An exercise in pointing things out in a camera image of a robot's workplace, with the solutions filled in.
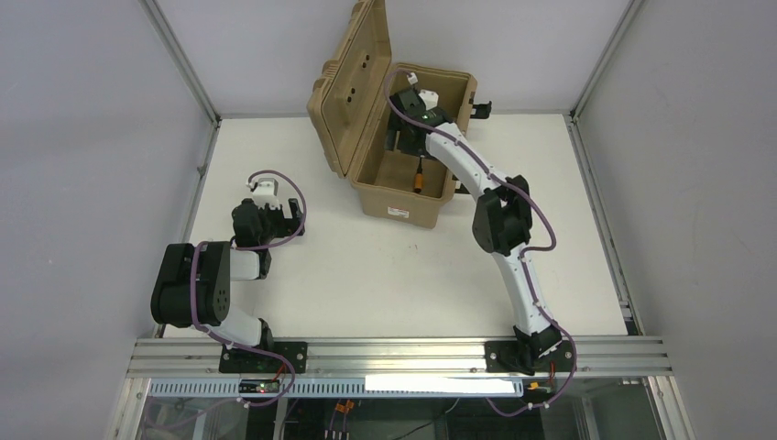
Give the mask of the orange black screwdriver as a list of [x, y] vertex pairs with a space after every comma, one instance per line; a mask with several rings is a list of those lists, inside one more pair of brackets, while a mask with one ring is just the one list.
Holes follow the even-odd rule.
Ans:
[[413, 191], [415, 193], [421, 193], [424, 184], [423, 177], [423, 156], [419, 156], [416, 171], [413, 177]]

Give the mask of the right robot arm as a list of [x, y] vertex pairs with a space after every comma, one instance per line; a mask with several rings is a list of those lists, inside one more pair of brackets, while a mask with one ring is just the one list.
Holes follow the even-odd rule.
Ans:
[[562, 342], [562, 332], [542, 296], [530, 253], [533, 218], [547, 219], [520, 175], [509, 177], [473, 149], [459, 126], [440, 107], [429, 107], [408, 87], [387, 97], [391, 126], [405, 130], [415, 146], [401, 152], [441, 162], [476, 203], [472, 233], [498, 265], [515, 317], [515, 342], [496, 353], [509, 371], [534, 375], [541, 358]]

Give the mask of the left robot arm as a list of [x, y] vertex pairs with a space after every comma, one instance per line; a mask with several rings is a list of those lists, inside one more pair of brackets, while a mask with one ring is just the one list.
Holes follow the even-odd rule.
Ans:
[[166, 247], [150, 299], [154, 321], [177, 328], [193, 327], [219, 338], [225, 345], [272, 352], [274, 338], [268, 323], [232, 304], [231, 285], [264, 280], [275, 240], [304, 233], [300, 201], [284, 205], [255, 203], [246, 198], [231, 213], [233, 237], [201, 247], [176, 243]]

